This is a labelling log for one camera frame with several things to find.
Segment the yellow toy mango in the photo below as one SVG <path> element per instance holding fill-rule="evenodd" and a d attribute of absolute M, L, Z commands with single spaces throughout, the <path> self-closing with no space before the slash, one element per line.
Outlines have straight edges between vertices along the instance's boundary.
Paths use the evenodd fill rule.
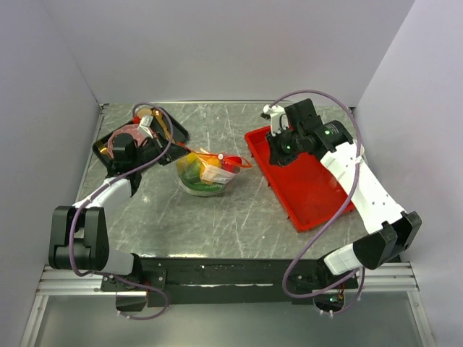
<path fill-rule="evenodd" d="M 215 166 L 221 168 L 221 159 L 218 158 L 216 154 L 207 154 L 207 153 L 189 153 L 185 160 L 187 164 L 193 164 L 198 162 L 202 167 L 206 166 Z"/>

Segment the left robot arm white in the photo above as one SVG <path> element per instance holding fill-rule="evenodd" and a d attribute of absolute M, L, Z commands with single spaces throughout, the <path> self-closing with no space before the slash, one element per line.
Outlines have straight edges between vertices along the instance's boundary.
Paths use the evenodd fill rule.
<path fill-rule="evenodd" d="M 133 291 L 143 284 L 136 254 L 112 249 L 106 220 L 119 205 L 135 195 L 142 172 L 155 165 L 165 166 L 188 154 L 186 132 L 175 132 L 171 140 L 156 134 L 136 141 L 129 133 L 108 134 L 93 145 L 107 169 L 102 185 L 72 206 L 59 206 L 52 216 L 48 263 L 54 269 L 118 275 L 118 282 Z M 99 153 L 105 149 L 107 154 Z"/>

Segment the clear zip top bag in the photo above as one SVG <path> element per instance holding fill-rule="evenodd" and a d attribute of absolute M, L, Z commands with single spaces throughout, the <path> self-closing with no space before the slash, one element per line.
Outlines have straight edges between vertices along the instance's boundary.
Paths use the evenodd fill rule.
<path fill-rule="evenodd" d="M 192 150 L 191 148 L 188 148 L 190 150 L 190 153 L 207 153 L 207 154 L 216 154 L 218 155 L 218 158 L 219 159 L 223 159 L 225 156 L 229 156 L 229 155 L 232 155 L 232 154 L 229 154 L 229 153 L 225 153 L 225 152 L 220 152 L 220 153 L 210 153 L 208 151 L 206 151 L 205 149 L 203 148 L 200 148 L 199 150 Z M 177 162 L 176 162 L 176 167 L 177 167 L 177 164 L 178 163 L 186 163 L 187 161 L 185 160 L 185 157 L 182 157 L 180 158 Z M 248 159 L 240 156 L 240 155 L 233 155 L 233 156 L 238 156 L 242 159 L 242 165 L 241 165 L 241 170 L 240 172 L 242 172 L 243 170 L 246 170 L 246 169 L 249 169 L 252 167 L 252 164 L 251 162 L 249 162 Z M 225 171 L 223 170 L 222 168 L 218 168 L 218 167 L 215 167 L 215 166 L 206 166 L 206 167 L 203 167 L 202 169 L 200 169 L 200 178 L 203 182 L 205 183 L 209 183 L 209 184 L 212 184 L 212 183 L 219 183 L 219 184 L 223 184 L 225 186 L 225 190 L 227 188 L 227 186 L 229 185 L 229 183 L 235 178 L 236 175 L 238 175 L 239 173 L 231 173 L 231 172 L 228 172 L 228 171 Z M 181 182 L 179 181 L 179 177 L 178 177 L 178 184 L 179 186 L 182 188 L 182 184 Z M 214 196 L 214 195 L 209 195 L 209 196 L 199 196 L 199 197 L 211 197 L 211 196 Z"/>

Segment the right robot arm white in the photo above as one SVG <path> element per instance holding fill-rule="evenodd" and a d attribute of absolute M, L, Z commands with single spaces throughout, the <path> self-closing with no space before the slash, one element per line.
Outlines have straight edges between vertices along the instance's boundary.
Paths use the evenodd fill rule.
<path fill-rule="evenodd" d="M 270 164 L 286 166 L 303 153 L 314 156 L 351 194 L 368 233 L 323 258 L 316 271 L 319 284 L 333 288 L 343 273 L 374 270 L 409 248 L 422 225 L 420 216 L 408 213 L 383 188 L 340 121 L 323 122 L 310 99 L 287 107 L 266 105 L 261 116 L 271 125 L 266 135 Z"/>

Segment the orange green toy mango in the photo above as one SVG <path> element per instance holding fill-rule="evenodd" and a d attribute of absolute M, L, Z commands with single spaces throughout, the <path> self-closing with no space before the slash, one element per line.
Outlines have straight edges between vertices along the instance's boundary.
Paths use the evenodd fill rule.
<path fill-rule="evenodd" d="M 225 186 L 219 183 L 205 183 L 200 178 L 200 169 L 203 165 L 200 161 L 191 163 L 178 163 L 177 173 L 184 191 L 197 196 L 209 196 L 222 193 Z"/>

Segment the red toy bell pepper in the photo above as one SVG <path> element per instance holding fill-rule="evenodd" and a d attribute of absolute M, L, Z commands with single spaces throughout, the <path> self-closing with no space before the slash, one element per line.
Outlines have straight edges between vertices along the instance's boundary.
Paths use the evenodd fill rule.
<path fill-rule="evenodd" d="M 221 168 L 233 174 L 238 174 L 241 170 L 242 159 L 238 156 L 225 156 L 221 161 Z"/>

